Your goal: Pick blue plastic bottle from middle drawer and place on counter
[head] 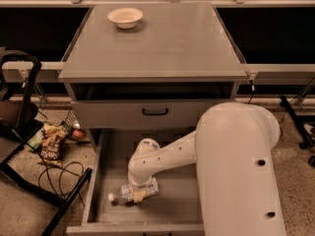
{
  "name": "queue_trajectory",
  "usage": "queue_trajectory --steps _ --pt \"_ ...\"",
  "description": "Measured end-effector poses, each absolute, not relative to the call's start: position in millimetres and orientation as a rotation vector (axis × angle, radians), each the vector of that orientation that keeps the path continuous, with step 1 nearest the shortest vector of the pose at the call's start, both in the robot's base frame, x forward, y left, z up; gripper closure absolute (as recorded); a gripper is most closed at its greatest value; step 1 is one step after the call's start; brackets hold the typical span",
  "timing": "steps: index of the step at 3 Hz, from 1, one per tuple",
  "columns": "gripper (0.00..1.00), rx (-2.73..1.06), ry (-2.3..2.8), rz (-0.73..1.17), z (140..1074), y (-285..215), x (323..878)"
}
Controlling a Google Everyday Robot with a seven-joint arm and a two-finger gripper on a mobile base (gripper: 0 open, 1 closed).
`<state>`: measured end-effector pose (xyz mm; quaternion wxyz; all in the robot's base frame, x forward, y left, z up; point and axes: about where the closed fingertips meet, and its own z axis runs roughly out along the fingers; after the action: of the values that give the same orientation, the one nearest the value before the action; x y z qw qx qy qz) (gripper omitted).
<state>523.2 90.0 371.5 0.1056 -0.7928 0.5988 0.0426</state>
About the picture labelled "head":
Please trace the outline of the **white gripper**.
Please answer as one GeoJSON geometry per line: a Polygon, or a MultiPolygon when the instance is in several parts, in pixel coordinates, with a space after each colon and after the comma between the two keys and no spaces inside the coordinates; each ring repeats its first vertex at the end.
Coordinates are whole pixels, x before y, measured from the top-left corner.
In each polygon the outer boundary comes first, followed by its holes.
{"type": "MultiPolygon", "coordinates": [[[[153,189],[158,187],[157,180],[154,177],[150,177],[144,182],[136,181],[133,178],[129,178],[129,184],[136,190],[153,189]]],[[[146,191],[135,191],[133,193],[133,200],[135,203],[140,203],[146,195],[146,191]]]]}

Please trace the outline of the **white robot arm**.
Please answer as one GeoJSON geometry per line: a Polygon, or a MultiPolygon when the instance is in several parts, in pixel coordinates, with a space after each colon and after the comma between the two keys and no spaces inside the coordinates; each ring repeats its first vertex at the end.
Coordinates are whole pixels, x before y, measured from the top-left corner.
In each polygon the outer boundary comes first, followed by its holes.
{"type": "Polygon", "coordinates": [[[266,108],[220,103],[194,132],[166,147],[142,140],[128,180],[141,188],[163,170],[194,163],[205,236],[286,236],[271,157],[279,137],[278,120],[266,108]]]}

